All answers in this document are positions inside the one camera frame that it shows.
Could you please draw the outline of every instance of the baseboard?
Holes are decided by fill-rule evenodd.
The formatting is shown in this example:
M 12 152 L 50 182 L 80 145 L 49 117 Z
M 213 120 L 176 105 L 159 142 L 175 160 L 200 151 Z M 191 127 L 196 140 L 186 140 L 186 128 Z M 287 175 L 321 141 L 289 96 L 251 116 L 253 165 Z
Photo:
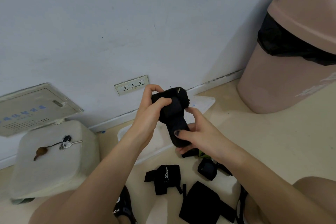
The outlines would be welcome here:
M 233 72 L 233 73 L 224 75 L 222 77 L 213 79 L 211 81 L 205 82 L 201 85 L 192 87 L 192 88 L 187 90 L 188 95 L 193 96 L 193 95 L 199 94 L 201 92 L 204 92 L 206 90 L 217 87 L 219 85 L 222 85 L 224 83 L 227 83 L 227 82 L 233 81 L 235 79 L 238 79 L 242 76 L 243 72 L 244 72 L 244 69 L 241 69 L 241 70 L 238 70 L 236 72 Z M 91 127 L 89 127 L 89 129 L 91 129 L 93 132 L 104 131 L 104 130 L 107 130 L 107 129 L 112 128 L 114 126 L 120 125 L 124 122 L 133 120 L 135 118 L 136 114 L 137 114 L 137 110 L 133 110 L 133 111 L 124 113 L 120 116 L 114 117 L 110 120 L 99 123 L 97 125 L 91 126 Z
M 16 160 L 16 154 L 4 159 L 0 159 L 0 169 L 14 165 L 15 160 Z

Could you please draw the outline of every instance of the xtep logo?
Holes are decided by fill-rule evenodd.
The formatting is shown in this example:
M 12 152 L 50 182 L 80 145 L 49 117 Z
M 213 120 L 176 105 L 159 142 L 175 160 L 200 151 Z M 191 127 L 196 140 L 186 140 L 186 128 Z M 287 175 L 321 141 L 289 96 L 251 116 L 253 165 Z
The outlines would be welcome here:
M 166 176 L 165 176 L 165 179 L 168 179 L 169 180 L 169 178 L 168 178 L 168 168 L 166 167 Z

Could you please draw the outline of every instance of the person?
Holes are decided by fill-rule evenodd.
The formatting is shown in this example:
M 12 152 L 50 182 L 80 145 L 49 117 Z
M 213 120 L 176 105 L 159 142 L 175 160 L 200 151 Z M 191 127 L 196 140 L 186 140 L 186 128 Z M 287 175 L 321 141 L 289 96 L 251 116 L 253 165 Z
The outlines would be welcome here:
M 124 185 L 139 154 L 153 136 L 161 108 L 171 103 L 169 98 L 160 98 L 152 104 L 153 91 L 163 89 L 158 85 L 145 87 L 131 128 L 80 187 L 45 201 L 29 224 L 136 223 Z M 183 154 L 197 147 L 231 171 L 248 192 L 245 222 L 336 223 L 336 182 L 308 177 L 291 185 L 226 138 L 199 110 L 189 107 L 186 111 L 193 114 L 195 123 L 189 124 L 190 131 L 175 131 L 175 135 L 191 145 L 177 151 Z

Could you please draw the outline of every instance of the plastic bag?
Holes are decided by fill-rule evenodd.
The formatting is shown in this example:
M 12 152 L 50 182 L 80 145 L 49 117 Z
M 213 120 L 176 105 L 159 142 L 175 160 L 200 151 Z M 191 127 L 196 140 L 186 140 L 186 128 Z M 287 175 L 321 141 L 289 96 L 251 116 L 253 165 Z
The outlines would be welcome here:
M 336 64 L 336 55 L 325 52 L 296 37 L 267 13 L 258 32 L 258 43 L 272 56 L 303 57 L 323 66 Z

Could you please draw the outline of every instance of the hand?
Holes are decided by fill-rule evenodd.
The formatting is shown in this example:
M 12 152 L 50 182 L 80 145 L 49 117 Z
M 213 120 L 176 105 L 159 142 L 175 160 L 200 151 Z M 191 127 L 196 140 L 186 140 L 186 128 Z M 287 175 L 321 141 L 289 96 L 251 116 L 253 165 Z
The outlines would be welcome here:
M 188 107 L 186 111 L 195 117 L 195 123 L 188 124 L 190 131 L 176 130 L 175 136 L 191 142 L 191 145 L 177 148 L 177 152 L 184 154 L 188 150 L 199 148 L 205 154 L 219 161 L 222 155 L 222 151 L 219 150 L 221 146 L 228 147 L 235 144 L 208 121 L 197 108 Z
M 149 84 L 145 87 L 139 109 L 131 128 L 125 134 L 135 138 L 143 150 L 153 137 L 153 132 L 159 120 L 162 107 L 171 104 L 170 98 L 160 98 L 152 104 L 152 92 L 163 92 L 159 85 Z

